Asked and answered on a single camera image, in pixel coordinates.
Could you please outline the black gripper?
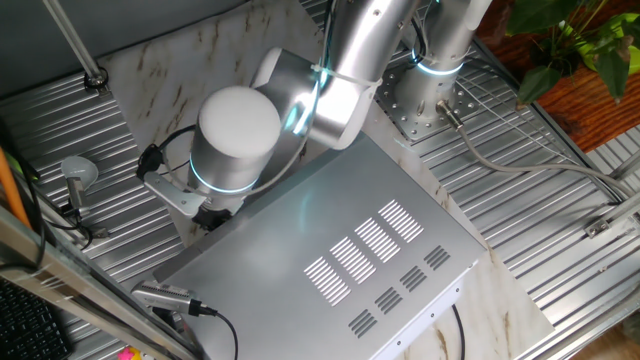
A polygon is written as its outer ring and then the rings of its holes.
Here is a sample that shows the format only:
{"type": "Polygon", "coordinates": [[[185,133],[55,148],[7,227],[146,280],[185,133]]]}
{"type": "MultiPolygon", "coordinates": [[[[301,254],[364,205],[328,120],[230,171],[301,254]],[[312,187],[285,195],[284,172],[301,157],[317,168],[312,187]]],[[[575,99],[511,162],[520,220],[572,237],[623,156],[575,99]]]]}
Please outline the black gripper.
{"type": "Polygon", "coordinates": [[[205,231],[213,231],[233,217],[229,210],[210,210],[204,207],[198,209],[192,222],[205,231]]]}

